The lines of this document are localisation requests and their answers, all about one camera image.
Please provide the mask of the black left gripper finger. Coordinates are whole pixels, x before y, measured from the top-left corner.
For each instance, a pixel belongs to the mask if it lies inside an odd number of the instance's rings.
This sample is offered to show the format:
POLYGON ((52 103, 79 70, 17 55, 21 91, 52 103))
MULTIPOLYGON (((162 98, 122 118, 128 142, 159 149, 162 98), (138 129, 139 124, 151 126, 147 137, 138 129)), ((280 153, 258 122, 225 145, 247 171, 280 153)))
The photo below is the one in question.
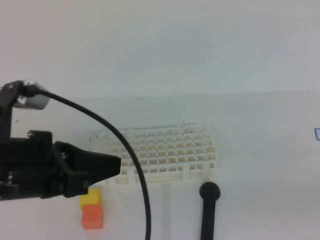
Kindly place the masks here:
POLYGON ((55 142, 53 148, 59 171, 58 189, 64 197, 85 195, 90 186, 120 174, 122 160, 118 156, 83 150, 61 141, 55 142))

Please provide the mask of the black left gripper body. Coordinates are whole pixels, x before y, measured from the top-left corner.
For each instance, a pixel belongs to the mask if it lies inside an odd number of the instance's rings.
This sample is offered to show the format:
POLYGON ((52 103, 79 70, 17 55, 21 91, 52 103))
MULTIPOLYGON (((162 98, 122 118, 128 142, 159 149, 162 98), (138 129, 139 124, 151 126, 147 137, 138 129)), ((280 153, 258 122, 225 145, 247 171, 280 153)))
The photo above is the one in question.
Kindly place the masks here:
POLYGON ((70 145, 53 142, 49 131, 28 137, 0 133, 0 198, 18 200, 70 197, 67 164, 70 145))

